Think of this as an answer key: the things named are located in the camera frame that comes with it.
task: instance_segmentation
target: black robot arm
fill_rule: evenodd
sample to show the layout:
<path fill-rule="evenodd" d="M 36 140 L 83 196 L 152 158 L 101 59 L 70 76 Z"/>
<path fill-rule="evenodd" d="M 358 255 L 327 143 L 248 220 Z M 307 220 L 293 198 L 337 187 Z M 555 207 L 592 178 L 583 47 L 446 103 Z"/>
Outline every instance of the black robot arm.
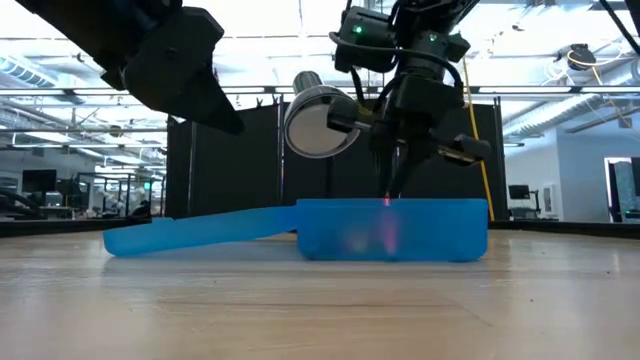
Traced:
<path fill-rule="evenodd" d="M 244 125 L 213 75 L 224 29 L 182 0 L 17 0 L 87 52 L 102 79 L 149 108 L 224 132 Z"/>

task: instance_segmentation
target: monitor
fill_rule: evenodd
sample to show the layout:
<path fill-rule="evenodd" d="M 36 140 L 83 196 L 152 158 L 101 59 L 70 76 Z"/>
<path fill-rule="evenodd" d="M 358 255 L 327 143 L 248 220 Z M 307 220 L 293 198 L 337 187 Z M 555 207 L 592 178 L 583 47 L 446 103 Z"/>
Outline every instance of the monitor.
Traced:
<path fill-rule="evenodd" d="M 57 175 L 56 170 L 24 170 L 22 172 L 22 192 L 56 191 Z"/>
<path fill-rule="evenodd" d="M 509 185 L 509 197 L 511 198 L 511 200 L 531 199 L 529 185 Z"/>

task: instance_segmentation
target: wooden floor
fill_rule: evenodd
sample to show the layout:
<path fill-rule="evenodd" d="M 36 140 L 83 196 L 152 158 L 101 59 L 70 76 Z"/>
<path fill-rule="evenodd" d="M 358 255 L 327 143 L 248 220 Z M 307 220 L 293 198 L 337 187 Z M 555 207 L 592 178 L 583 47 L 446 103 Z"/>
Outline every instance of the wooden floor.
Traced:
<path fill-rule="evenodd" d="M 471 264 L 302 261 L 264 240 L 114 259 L 0 240 L 0 358 L 640 358 L 640 241 L 494 232 Z"/>

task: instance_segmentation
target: black panel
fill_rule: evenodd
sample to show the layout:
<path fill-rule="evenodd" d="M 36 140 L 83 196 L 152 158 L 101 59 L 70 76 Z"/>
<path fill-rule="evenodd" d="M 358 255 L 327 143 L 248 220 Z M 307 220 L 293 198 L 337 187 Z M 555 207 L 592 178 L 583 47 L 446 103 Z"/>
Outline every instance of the black panel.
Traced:
<path fill-rule="evenodd" d="M 360 133 L 348 149 L 334 159 L 333 197 L 373 198 L 378 189 L 378 177 L 369 151 L 369 134 Z"/>
<path fill-rule="evenodd" d="M 278 109 L 239 111 L 241 136 L 196 126 L 191 216 L 279 205 Z"/>
<path fill-rule="evenodd" d="M 189 166 L 191 164 L 190 122 L 170 120 L 167 133 L 167 199 L 165 214 L 184 218 L 189 214 Z"/>
<path fill-rule="evenodd" d="M 636 187 L 636 196 L 640 196 L 640 158 L 631 158 L 631 168 L 633 169 L 633 183 Z"/>
<path fill-rule="evenodd" d="M 485 161 L 487 177 L 493 200 L 496 219 L 507 219 L 506 190 L 504 187 L 504 150 L 498 138 L 498 121 L 493 106 L 475 105 L 476 123 L 481 139 L 489 141 L 492 156 Z M 437 130 L 445 137 L 460 133 L 471 134 L 469 110 L 452 111 Z M 485 198 L 482 171 L 479 165 L 459 167 L 445 162 L 440 157 L 422 165 L 409 179 L 405 198 Z"/>
<path fill-rule="evenodd" d="M 325 197 L 324 160 L 307 159 L 284 146 L 283 204 L 294 205 L 298 199 Z"/>

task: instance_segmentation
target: blue plastic object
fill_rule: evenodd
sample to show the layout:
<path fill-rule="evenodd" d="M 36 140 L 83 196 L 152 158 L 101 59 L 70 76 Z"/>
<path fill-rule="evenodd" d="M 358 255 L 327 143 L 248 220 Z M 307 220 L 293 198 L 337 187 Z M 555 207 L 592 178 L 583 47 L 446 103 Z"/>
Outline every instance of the blue plastic object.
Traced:
<path fill-rule="evenodd" d="M 483 199 L 300 200 L 297 213 L 307 259 L 466 262 L 487 251 Z"/>
<path fill-rule="evenodd" d="M 298 230 L 298 249 L 312 260 L 475 261 L 488 243 L 482 199 L 300 200 L 295 207 L 252 209 L 104 233 L 116 256 L 232 241 Z"/>
<path fill-rule="evenodd" d="M 116 256 L 136 256 L 162 250 L 253 240 L 294 230 L 297 223 L 294 209 L 283 206 L 173 221 L 164 219 L 105 231 L 104 246 Z"/>

